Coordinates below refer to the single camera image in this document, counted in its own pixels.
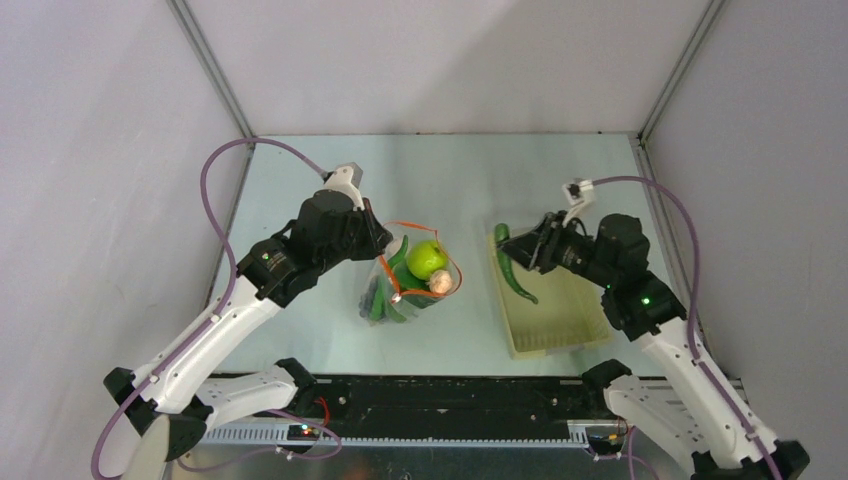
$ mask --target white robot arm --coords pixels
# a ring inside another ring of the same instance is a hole
[[[139,433],[168,415],[167,461],[194,447],[209,429],[291,407],[315,383],[293,359],[238,378],[208,377],[245,337],[312,288],[324,272],[343,260],[370,260],[383,253],[392,237],[359,193],[361,176],[356,164],[336,168],[303,203],[297,220],[258,242],[238,263],[225,305],[219,305],[220,297],[214,299],[150,362],[133,371],[116,368],[106,376],[104,385],[119,404],[138,390],[125,414]]]
[[[796,478],[809,464],[806,451],[798,442],[779,441],[754,415],[697,337],[689,345],[686,310],[648,270],[650,245],[639,220],[612,214],[601,220],[597,238],[581,234],[574,219],[594,199],[593,184],[578,180],[563,190],[571,211],[545,214],[533,230],[498,248],[525,269],[545,274],[563,267],[603,288],[610,323],[661,367],[687,414],[653,398],[616,360],[584,373],[584,382],[693,479],[773,479],[775,470],[780,478]]]

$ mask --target metal frame edge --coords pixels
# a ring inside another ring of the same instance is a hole
[[[648,152],[645,150],[640,136],[638,134],[630,134],[629,139],[639,176],[657,181],[656,174],[648,157]],[[648,198],[648,207],[651,211],[651,216],[654,218],[654,224],[657,227],[660,249],[671,273],[674,290],[683,304],[688,305],[692,287],[689,278],[686,276],[678,236],[674,230],[674,224],[671,221],[668,208],[658,191],[647,185],[643,186],[643,188],[645,190],[645,196]]]
[[[212,48],[209,46],[203,30],[200,28],[200,24],[197,23],[197,19],[188,5],[188,0],[168,0],[168,6],[171,7],[171,12],[173,12],[183,33],[185,33],[186,39],[191,44],[191,48],[194,50],[201,67],[203,67],[203,71],[209,77],[212,87],[224,104],[224,108],[226,108],[233,123],[235,123],[241,132],[242,137],[254,137],[253,129],[250,127],[250,123],[247,121],[247,117],[229,81],[227,81],[221,65],[218,64],[218,60],[215,58],[215,54],[212,52]]]
[[[695,30],[692,31],[692,34],[689,36],[689,40],[686,42],[686,46],[683,48],[683,52],[680,54],[680,58],[677,59],[677,62],[671,69],[671,73],[669,74],[665,85],[663,85],[660,95],[654,102],[653,107],[651,107],[651,111],[648,113],[648,117],[645,119],[642,129],[639,130],[639,136],[643,143],[647,142],[647,140],[651,137],[651,134],[654,133],[654,129],[657,127],[657,124],[659,124],[662,114],[665,112],[666,107],[674,97],[674,93],[680,86],[683,77],[692,66],[695,56],[701,50],[704,41],[712,31],[716,20],[724,11],[724,7],[727,3],[727,0],[710,0],[709,3],[707,3],[704,13],[701,14],[701,18],[698,20]]]

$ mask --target gray wall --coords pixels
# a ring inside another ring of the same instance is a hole
[[[844,0],[731,2],[649,141],[699,226],[708,340],[816,479],[848,471],[846,25]]]
[[[299,135],[635,130],[707,1],[189,3],[251,126]]]
[[[160,0],[2,2],[0,87],[0,476],[90,478],[116,408],[103,376],[205,299],[219,247],[198,177],[237,132]],[[243,159],[214,169],[219,212]],[[137,440],[119,424],[104,472]]]

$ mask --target purple cable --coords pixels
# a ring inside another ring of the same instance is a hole
[[[680,211],[680,215],[683,216],[683,220],[686,222],[686,227],[689,229],[689,236],[692,238],[692,255],[694,258],[694,265],[692,267],[692,294],[690,296],[689,301],[689,321],[686,324],[686,336],[689,341],[689,351],[692,353],[692,357],[695,360],[701,358],[701,351],[698,350],[697,346],[697,335],[696,330],[698,327],[698,313],[697,313],[697,300],[698,300],[698,288],[700,287],[701,281],[701,245],[698,242],[698,234],[695,232],[695,222],[692,221],[692,217],[689,216],[689,212],[686,210],[686,207],[683,206],[683,202],[680,201],[677,196],[671,193],[671,190],[660,185],[659,183],[644,177],[634,177],[634,176],[618,176],[618,177],[608,177],[602,178],[600,180],[595,180],[593,182],[594,185],[603,185],[605,183],[613,183],[613,182],[639,182],[649,187],[654,188],[659,191],[677,207],[678,211]],[[739,408],[739,405],[733,401],[733,398],[730,396],[730,393],[722,386],[719,382],[718,377],[713,373],[707,364],[703,362],[699,362],[698,366],[701,368],[701,371],[704,372],[704,375],[710,381],[710,383],[715,387],[716,391],[718,391],[719,395],[721,395],[724,402],[728,407],[733,411],[733,414],[736,415],[736,418],[742,423],[742,428],[745,429],[745,433],[748,434],[749,437],[753,437],[754,444],[757,446],[757,450],[760,451],[760,454],[766,461],[766,464],[771,471],[772,477],[775,480],[783,480],[783,476],[780,474],[780,469],[777,468],[777,465],[774,463],[774,459],[771,458],[771,455],[768,453],[768,449],[763,444],[763,441],[760,440],[760,437],[756,435],[756,431],[754,426],[751,425],[751,422],[748,421],[748,417],[742,413],[742,410]]]
[[[235,288],[236,284],[236,257],[233,253],[233,249],[230,246],[230,242],[227,240],[227,234],[224,233],[224,230],[221,228],[221,225],[218,224],[218,221],[215,219],[215,214],[212,213],[212,206],[209,204],[209,195],[206,187],[206,177],[209,173],[209,167],[212,166],[212,163],[217,159],[222,153],[226,150],[229,150],[232,147],[237,145],[244,145],[247,143],[265,143],[268,145],[274,145],[285,149],[291,153],[293,153],[297,158],[301,159],[309,168],[314,170],[318,175],[323,178],[326,176],[327,172],[315,164],[312,160],[306,157],[306,155],[300,153],[293,147],[286,145],[285,143],[278,142],[276,140],[270,140],[267,138],[240,138],[238,140],[233,140],[231,142],[227,142],[224,145],[218,147],[217,150],[212,152],[212,155],[206,160],[206,163],[203,165],[203,169],[200,173],[200,198],[203,202],[203,209],[206,211],[206,216],[209,218],[209,223],[212,224],[212,228],[215,230],[215,234],[218,235],[218,238],[221,240],[221,243],[224,245],[224,251],[227,254],[227,259],[230,264],[230,275],[229,280],[227,281],[227,289],[224,291],[224,294],[221,295],[221,301],[218,302],[218,305],[212,310],[213,315],[218,315],[224,309],[224,306],[230,299],[230,295],[233,293],[233,288]],[[153,371],[150,372],[150,375],[139,383],[138,387],[133,390],[132,393],[121,403],[118,409],[112,414],[112,417],[106,423],[106,427],[103,428],[103,431],[100,432],[100,436],[97,438],[97,443],[94,445],[94,452],[91,455],[91,476],[96,480],[118,480],[121,478],[120,475],[114,477],[107,477],[100,473],[100,456],[103,453],[103,446],[106,445],[106,439],[109,438],[109,434],[112,433],[112,429],[115,428],[115,425],[118,423],[118,420],[124,415],[129,406],[141,395],[141,392],[144,391],[150,385],[150,377],[158,376],[162,373],[168,366],[177,358],[181,353],[185,351],[186,348],[189,347],[198,337],[200,337],[203,332],[206,331],[209,326],[212,325],[212,317],[210,316],[206,320],[204,320],[198,327],[183,340],[174,351],[171,352],[170,355],[165,357],[164,360],[159,364],[158,367],[154,368]]]
[[[638,428],[631,427],[627,434],[627,465],[630,468],[630,480],[636,480],[636,473],[633,471],[633,440],[636,440],[636,433],[638,432]]]
[[[320,430],[336,442],[336,448],[332,452],[324,453],[324,454],[321,454],[321,455],[306,455],[306,454],[302,454],[302,453],[291,452],[291,451],[288,451],[288,450],[285,450],[285,449],[282,449],[282,448],[280,449],[280,453],[285,453],[287,456],[291,455],[293,458],[300,458],[300,459],[303,459],[303,460],[324,460],[326,458],[330,458],[330,457],[338,454],[342,450],[342,439],[336,434],[336,432],[330,430],[329,428],[327,428],[323,425],[319,425],[317,423],[312,423],[308,420],[294,416],[294,415],[292,415],[288,412],[284,412],[282,410],[268,410],[268,412],[273,413],[274,415],[277,415],[277,416],[280,416],[280,417],[288,418],[289,420],[293,420],[293,421],[298,422],[298,423],[302,423],[304,425],[308,425],[308,426],[315,428],[317,430]],[[186,470],[188,472],[207,473],[207,472],[212,472],[212,471],[215,471],[215,470],[220,470],[220,469],[222,469],[224,467],[228,467],[228,466],[230,466],[234,463],[239,463],[242,460],[246,460],[250,457],[253,457],[254,455],[259,455],[261,453],[270,453],[270,452],[277,452],[277,447],[257,448],[255,450],[251,450],[247,453],[243,453],[243,454],[239,455],[238,457],[231,458],[231,459],[227,460],[226,462],[222,462],[222,463],[219,463],[218,465],[213,465],[211,467],[190,467],[190,466],[186,465],[185,463],[183,463],[183,460],[181,458],[177,459],[177,465],[179,465],[180,468],[182,468],[183,470]]]
[[[629,450],[630,449],[628,448],[628,453],[622,454],[621,457],[619,457],[617,455],[597,455],[597,457],[598,457],[598,460],[620,460],[622,458],[626,458],[630,462],[630,478],[631,479],[636,478],[635,474],[633,473],[633,461],[635,460],[637,463],[639,463],[640,465],[645,467],[645,469],[648,470],[651,473],[652,477],[654,477],[656,480],[660,480],[659,474],[654,469],[654,467],[651,466],[650,463],[648,463],[647,461],[645,461],[641,457],[637,457],[637,456],[631,454]],[[595,451],[592,449],[592,447],[589,447],[587,450],[583,450],[583,451],[586,452],[587,455],[589,455],[593,458],[596,456]]]

